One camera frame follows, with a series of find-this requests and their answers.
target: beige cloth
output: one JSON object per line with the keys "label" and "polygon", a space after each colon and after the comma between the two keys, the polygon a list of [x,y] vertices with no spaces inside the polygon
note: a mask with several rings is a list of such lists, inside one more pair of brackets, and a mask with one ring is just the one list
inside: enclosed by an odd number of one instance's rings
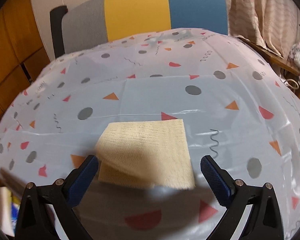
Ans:
{"label": "beige cloth", "polygon": [[292,0],[226,0],[228,34],[288,58],[300,42],[300,10]]}
{"label": "beige cloth", "polygon": [[182,119],[110,123],[96,144],[98,180],[147,188],[194,188]]}

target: yellow stripe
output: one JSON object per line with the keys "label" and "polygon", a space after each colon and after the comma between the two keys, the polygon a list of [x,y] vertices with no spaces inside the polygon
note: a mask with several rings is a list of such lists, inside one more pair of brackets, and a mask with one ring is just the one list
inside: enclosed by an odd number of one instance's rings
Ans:
{"label": "yellow stripe", "polygon": [[105,0],[108,40],[171,29],[169,0]]}

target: metal rivet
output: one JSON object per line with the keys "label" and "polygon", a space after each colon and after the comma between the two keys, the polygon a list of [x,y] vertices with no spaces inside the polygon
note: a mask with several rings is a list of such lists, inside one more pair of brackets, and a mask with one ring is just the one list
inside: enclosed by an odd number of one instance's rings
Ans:
{"label": "metal rivet", "polygon": [[32,188],[33,186],[34,186],[34,183],[33,183],[33,182],[29,182],[29,183],[26,185],[27,188]]}
{"label": "metal rivet", "polygon": [[56,182],[55,182],[55,184],[57,185],[57,186],[60,186],[60,185],[62,185],[63,184],[63,179],[57,179],[56,180]]}
{"label": "metal rivet", "polygon": [[272,185],[270,183],[266,183],[266,188],[272,189]]}
{"label": "metal rivet", "polygon": [[243,181],[241,179],[236,179],[235,183],[240,187],[243,185]]}

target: chair backrest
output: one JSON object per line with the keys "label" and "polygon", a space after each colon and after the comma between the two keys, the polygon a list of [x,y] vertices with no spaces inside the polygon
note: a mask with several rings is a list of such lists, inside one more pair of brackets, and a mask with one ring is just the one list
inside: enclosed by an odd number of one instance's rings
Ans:
{"label": "chair backrest", "polygon": [[180,27],[227,35],[225,0],[89,0],[62,19],[64,51]]}

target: cream mesh towel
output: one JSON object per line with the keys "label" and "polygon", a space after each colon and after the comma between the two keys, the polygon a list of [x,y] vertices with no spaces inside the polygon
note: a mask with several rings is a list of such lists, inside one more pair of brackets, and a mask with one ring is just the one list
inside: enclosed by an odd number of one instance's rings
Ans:
{"label": "cream mesh towel", "polygon": [[110,123],[96,145],[98,180],[148,188],[194,188],[182,119]]}

